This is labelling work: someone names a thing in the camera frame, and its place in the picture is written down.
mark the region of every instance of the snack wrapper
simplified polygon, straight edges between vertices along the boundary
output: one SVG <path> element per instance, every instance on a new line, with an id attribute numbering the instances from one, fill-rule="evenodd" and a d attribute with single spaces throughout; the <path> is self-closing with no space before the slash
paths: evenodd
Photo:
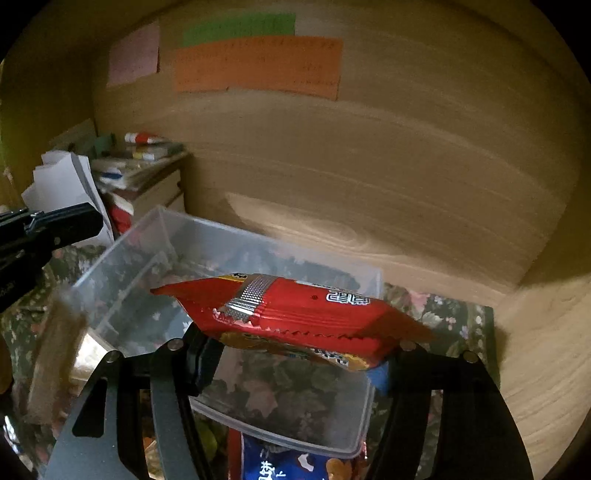
<path id="1" fill-rule="evenodd" d="M 359 480 L 365 463 L 363 452 L 340 460 L 271 445 L 232 429 L 228 433 L 229 480 Z"/>
<path id="2" fill-rule="evenodd" d="M 350 371 L 379 365 L 401 339 L 431 330 L 388 303 L 340 288 L 235 273 L 155 288 L 225 345 L 308 358 Z"/>

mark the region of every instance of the pink paper note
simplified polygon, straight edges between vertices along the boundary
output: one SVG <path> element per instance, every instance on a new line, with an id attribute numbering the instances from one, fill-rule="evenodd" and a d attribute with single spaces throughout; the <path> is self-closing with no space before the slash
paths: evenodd
<path id="1" fill-rule="evenodd" d="M 123 85 L 158 70 L 158 21 L 130 33 L 114 43 L 109 52 L 109 80 L 107 87 Z"/>

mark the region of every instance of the green paper note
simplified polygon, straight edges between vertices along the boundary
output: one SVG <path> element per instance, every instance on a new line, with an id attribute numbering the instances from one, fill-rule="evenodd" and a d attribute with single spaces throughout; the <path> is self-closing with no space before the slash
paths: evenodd
<path id="1" fill-rule="evenodd" d="M 251 13 L 197 24 L 183 32 L 183 47 L 238 37 L 295 35 L 295 14 Z"/>

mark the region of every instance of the stack of books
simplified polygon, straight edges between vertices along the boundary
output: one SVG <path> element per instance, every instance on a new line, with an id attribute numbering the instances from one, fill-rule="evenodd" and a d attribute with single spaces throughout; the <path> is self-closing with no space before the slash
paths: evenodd
<path id="1" fill-rule="evenodd" d="M 122 150 L 90 162 L 93 179 L 117 232 L 125 233 L 156 205 L 184 212 L 180 167 L 183 144 L 149 134 L 127 134 Z"/>

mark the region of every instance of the silver seal strip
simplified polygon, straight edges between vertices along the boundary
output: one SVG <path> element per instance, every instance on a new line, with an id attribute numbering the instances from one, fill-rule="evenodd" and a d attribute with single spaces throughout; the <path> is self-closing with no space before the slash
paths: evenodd
<path id="1" fill-rule="evenodd" d="M 226 302 L 221 310 L 236 320 L 246 323 L 262 303 L 263 295 L 276 279 L 277 277 L 273 275 L 249 275 L 236 297 Z"/>

